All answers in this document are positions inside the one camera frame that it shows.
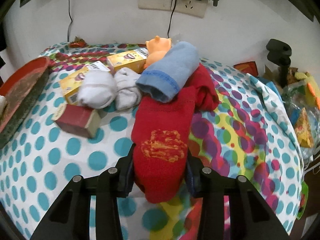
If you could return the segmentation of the red snack packet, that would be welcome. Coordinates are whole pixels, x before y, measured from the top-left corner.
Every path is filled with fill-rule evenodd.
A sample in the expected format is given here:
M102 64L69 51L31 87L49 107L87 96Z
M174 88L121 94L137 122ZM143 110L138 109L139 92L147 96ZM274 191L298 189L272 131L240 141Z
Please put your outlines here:
M255 76L255 77L257 77L259 75L255 61L249 61L249 62L235 64L233 67L240 72L243 72L246 74L251 74L252 76Z

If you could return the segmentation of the orange rubber toy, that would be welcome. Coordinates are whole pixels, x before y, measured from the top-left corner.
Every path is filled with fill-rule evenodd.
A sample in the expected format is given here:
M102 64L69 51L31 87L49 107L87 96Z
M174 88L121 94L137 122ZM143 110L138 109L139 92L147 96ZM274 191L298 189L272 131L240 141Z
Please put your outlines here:
M165 56L165 54L171 49L172 39L159 37L157 35L153 39L146 41L145 44L149 55L145 61L144 69L161 60Z

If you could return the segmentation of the yellow smiley box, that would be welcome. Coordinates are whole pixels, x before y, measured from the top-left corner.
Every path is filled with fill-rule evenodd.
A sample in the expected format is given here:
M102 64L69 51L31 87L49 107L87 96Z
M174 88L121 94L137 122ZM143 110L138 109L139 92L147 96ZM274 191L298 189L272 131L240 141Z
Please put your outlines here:
M85 64L79 70L76 70L72 74L63 78L59 83L62 89L62 94L70 105L77 105L77 95L82 81L85 79L86 74L91 70L102 70L115 74L113 67L103 64L101 61L95 61L93 63Z
M107 64L113 67L116 72L126 67L140 74L144 70L148 55L149 52L146 48L138 48L108 56Z

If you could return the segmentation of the red round tray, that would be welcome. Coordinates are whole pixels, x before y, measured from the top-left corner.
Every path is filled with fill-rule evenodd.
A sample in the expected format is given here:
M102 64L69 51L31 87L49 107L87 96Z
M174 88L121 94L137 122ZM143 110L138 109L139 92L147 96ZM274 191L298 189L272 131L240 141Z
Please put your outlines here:
M27 117L49 79L50 58L38 57L18 69L1 86L1 147Z

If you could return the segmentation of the white wall socket plate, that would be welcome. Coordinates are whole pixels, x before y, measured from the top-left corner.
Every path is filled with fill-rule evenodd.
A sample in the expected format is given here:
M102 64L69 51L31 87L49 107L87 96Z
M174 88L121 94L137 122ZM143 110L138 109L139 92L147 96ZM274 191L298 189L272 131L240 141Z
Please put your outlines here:
M176 1L175 12L204 18L207 5L212 5L208 0L138 0L138 8L146 10L172 11Z

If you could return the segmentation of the white knotted sock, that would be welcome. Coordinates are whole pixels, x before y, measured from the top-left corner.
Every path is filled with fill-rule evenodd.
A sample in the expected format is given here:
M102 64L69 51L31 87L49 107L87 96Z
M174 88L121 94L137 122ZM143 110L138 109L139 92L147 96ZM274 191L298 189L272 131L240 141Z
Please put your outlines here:
M118 70L114 79L117 84L117 96L115 99L116 109L119 111L138 105L142 99L142 92L136 86L140 74L130 68L124 67Z

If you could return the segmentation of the dark red small box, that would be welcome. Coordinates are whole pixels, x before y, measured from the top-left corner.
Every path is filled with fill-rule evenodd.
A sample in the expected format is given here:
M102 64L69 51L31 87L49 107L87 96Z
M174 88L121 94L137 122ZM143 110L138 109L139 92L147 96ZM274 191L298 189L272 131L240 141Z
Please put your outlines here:
M93 138L100 127L101 117L96 109L63 103L52 120L67 133Z

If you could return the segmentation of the light blue sock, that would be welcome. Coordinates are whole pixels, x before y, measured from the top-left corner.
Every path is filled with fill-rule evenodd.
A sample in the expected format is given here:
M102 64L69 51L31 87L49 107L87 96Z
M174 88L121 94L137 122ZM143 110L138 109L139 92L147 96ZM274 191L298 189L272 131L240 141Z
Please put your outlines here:
M183 88L200 62L198 49L189 42L175 44L162 59L142 72L136 86L154 100L170 102Z

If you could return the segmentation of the small red wrapper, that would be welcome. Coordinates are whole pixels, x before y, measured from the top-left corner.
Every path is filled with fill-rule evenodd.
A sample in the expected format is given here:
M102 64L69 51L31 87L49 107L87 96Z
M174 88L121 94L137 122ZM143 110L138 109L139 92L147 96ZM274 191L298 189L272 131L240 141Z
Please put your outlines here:
M87 46L87 43L84 39L76 36L74 40L69 43L69 46L71 48L84 48Z

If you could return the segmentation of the red sock with gold print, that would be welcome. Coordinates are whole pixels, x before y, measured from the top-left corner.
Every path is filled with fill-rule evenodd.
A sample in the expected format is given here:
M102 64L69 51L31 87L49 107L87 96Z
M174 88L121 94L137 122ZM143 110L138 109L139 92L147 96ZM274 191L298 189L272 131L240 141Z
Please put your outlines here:
M169 103L146 95L136 112L131 140L135 144L135 183L146 200L171 200L184 177L193 114L213 111L219 98L208 70L200 64Z

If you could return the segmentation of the clear bag of toys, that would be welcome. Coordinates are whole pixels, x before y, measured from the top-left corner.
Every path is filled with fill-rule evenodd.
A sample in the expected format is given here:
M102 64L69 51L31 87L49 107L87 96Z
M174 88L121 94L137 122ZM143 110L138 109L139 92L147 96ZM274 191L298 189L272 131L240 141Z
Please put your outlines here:
M290 67L281 97L303 159L309 159L319 145L319 86L309 72Z

